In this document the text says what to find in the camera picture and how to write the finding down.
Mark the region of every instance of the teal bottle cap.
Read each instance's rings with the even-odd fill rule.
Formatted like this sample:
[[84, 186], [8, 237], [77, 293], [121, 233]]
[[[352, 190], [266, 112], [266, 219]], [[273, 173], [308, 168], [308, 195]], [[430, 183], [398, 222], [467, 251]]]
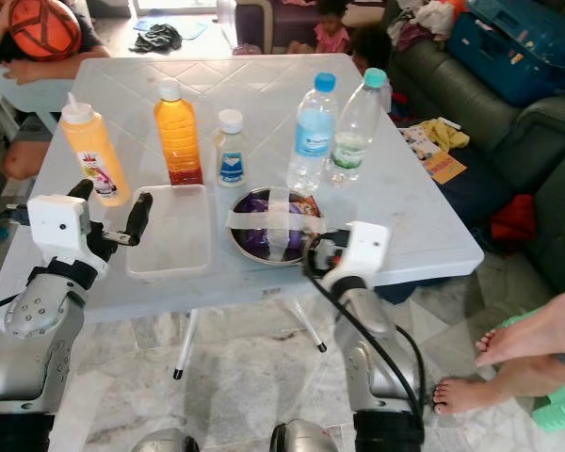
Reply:
[[385, 71], [377, 68], [369, 68], [364, 73], [364, 84], [369, 88], [380, 88], [387, 81]]

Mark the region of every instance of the hand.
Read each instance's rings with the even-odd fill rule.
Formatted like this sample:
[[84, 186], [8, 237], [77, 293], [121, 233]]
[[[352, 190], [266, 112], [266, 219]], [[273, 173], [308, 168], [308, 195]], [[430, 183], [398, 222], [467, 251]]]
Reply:
[[10, 63], [2, 62], [2, 65], [8, 69], [5, 73], [5, 78], [10, 78], [17, 81], [17, 85], [24, 85], [25, 83], [35, 82], [38, 80], [35, 71], [35, 61], [26, 59], [13, 59]]
[[10, 5], [13, 0], [0, 1], [0, 28], [8, 30], [10, 28]]

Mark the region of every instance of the snack package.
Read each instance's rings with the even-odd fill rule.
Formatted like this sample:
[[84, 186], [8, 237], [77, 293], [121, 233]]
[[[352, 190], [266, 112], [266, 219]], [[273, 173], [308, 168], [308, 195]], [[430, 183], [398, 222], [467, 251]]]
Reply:
[[[267, 200], [262, 200], [249, 195], [239, 209], [240, 212], [254, 213], [254, 212], [267, 212]], [[310, 217], [320, 217], [320, 211], [314, 201], [313, 197], [304, 198], [301, 201], [293, 201], [289, 203], [290, 214], [303, 214]], [[288, 250], [301, 250], [301, 238], [305, 234], [303, 231], [289, 231], [289, 245]], [[253, 252], [260, 249], [268, 249], [269, 244], [267, 241], [265, 229], [250, 229], [247, 230], [245, 241], [241, 246], [248, 252]]]

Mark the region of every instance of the table leg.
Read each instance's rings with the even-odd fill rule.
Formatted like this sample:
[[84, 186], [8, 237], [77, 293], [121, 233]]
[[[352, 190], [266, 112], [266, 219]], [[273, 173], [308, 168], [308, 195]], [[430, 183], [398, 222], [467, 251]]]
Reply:
[[312, 336], [312, 339], [314, 340], [316, 348], [318, 348], [318, 351], [320, 353], [324, 353], [325, 351], [327, 351], [327, 346], [325, 345], [324, 342], [322, 342], [322, 340], [320, 339], [320, 336], [318, 336], [318, 333], [316, 332], [314, 326], [312, 325], [312, 322], [310, 321], [308, 316], [303, 312], [303, 308], [299, 304], [298, 299], [293, 299], [293, 301], [291, 302], [291, 312], [293, 312], [293, 314], [295, 314], [295, 316], [298, 318], [298, 320], [303, 324], [303, 326], [306, 328], [306, 330], [310, 333], [310, 335]]
[[19, 124], [2, 104], [0, 104], [0, 127], [4, 130], [4, 135], [9, 142], [15, 139], [19, 131]]
[[195, 330], [197, 329], [198, 318], [199, 311], [197, 309], [191, 310], [188, 318], [188, 324], [186, 325], [185, 337], [182, 341], [180, 357], [178, 358], [176, 368], [173, 370], [173, 379], [181, 379], [182, 374], [185, 371], [186, 358], [188, 358], [188, 353], [190, 352], [190, 343], [192, 342], [192, 339], [195, 335]]

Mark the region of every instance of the blue bottle cap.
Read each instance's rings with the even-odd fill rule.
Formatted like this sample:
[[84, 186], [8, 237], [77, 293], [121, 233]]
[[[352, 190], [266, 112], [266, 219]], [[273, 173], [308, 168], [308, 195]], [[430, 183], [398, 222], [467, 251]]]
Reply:
[[318, 73], [314, 79], [314, 88], [320, 92], [331, 92], [335, 89], [336, 80], [332, 73]]
[[369, 68], [364, 73], [364, 84], [369, 88], [380, 88], [387, 81], [385, 71], [377, 68]]

